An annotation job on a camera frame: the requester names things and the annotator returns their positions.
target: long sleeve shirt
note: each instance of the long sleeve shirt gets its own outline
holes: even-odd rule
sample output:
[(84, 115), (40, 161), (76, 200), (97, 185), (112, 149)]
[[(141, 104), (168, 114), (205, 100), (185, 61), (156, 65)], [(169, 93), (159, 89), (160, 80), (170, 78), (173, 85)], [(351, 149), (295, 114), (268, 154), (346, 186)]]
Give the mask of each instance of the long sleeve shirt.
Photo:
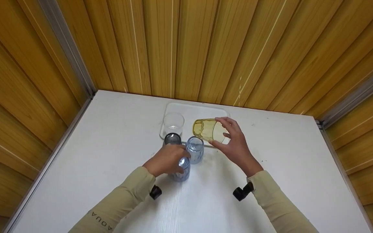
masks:
[[(317, 232), (267, 171), (258, 172), (247, 180), (253, 183), (254, 197), (278, 233)], [(88, 211), (69, 232), (111, 233), (123, 217), (145, 200), (154, 182), (155, 177), (146, 168), (136, 168), (120, 186)]]

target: person's left hand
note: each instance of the person's left hand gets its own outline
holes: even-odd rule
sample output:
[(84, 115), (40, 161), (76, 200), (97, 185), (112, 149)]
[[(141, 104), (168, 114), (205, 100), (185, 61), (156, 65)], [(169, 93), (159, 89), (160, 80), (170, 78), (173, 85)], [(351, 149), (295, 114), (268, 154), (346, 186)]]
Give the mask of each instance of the person's left hand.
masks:
[(184, 145), (167, 144), (145, 162), (143, 167), (155, 177), (164, 173), (184, 173), (184, 169), (179, 166), (179, 160), (183, 157), (191, 158)]

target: white table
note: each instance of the white table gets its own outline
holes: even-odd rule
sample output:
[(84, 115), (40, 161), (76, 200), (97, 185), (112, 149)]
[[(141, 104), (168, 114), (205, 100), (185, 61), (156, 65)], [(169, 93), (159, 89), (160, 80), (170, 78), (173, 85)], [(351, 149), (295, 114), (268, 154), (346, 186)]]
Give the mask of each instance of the white table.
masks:
[[(67, 232), (98, 201), (162, 146), (166, 104), (183, 102), (99, 91), (28, 199), (11, 232)], [(312, 117), (217, 106), (231, 114), (249, 148), (320, 232), (371, 232)], [(252, 195), (232, 191), (245, 175), (205, 148), (184, 183), (163, 175), (163, 194), (147, 198), (114, 232), (274, 232)]]

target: blue glass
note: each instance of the blue glass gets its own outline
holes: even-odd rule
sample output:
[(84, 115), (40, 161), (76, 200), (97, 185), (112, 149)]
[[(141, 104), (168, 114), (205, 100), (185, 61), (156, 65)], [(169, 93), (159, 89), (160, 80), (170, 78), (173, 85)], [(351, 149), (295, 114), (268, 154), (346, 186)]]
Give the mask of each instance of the blue glass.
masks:
[(204, 157), (204, 141), (192, 136), (186, 142), (186, 150), (191, 155), (191, 163), (197, 164)]
[(184, 169), (184, 173), (172, 173), (168, 174), (176, 182), (184, 182), (189, 178), (189, 172), (191, 171), (191, 163), (189, 162), (189, 158), (183, 157), (179, 161), (179, 166)]

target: finger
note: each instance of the finger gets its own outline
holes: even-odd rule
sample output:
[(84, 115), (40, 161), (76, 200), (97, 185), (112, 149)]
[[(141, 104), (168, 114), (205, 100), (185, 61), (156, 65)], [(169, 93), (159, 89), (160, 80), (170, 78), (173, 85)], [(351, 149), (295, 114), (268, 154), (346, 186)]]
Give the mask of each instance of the finger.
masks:
[(231, 139), (231, 135), (230, 134), (227, 134), (227, 133), (222, 133), (222, 134), (224, 135), (224, 137)]
[(234, 129), (236, 130), (236, 131), (241, 131), (241, 128), (240, 128), (240, 126), (238, 125), (238, 123), (237, 123), (237, 121), (235, 121), (235, 120), (233, 120), (233, 119), (231, 119), (231, 118), (229, 118), (229, 117), (222, 117), (225, 121), (227, 121), (228, 123), (230, 123), (233, 127), (234, 127)]
[(215, 147), (216, 149), (219, 149), (220, 151), (224, 152), (224, 150), (226, 149), (226, 146), (225, 144), (222, 144), (221, 142), (218, 142), (218, 141), (215, 141), (215, 140), (211, 140), (209, 141), (209, 143)]
[(181, 153), (181, 157), (179, 159), (181, 159), (183, 157), (191, 158), (191, 155), (186, 150), (184, 150), (184, 152)]
[(230, 123), (228, 123), (224, 118), (222, 118), (222, 117), (216, 117), (215, 120), (218, 121), (218, 122), (220, 122), (222, 124), (222, 126), (224, 128), (226, 128), (230, 134), (234, 133), (236, 131), (234, 129), (234, 127)]
[(176, 168), (176, 172), (177, 172), (177, 173), (180, 173), (180, 174), (183, 174), (183, 173), (184, 173), (184, 169), (178, 166), (178, 167)]
[(178, 148), (184, 149), (184, 150), (187, 149), (187, 148), (185, 147), (185, 145), (182, 145), (182, 144), (180, 144), (180, 145), (175, 145), (175, 146), (178, 147)]

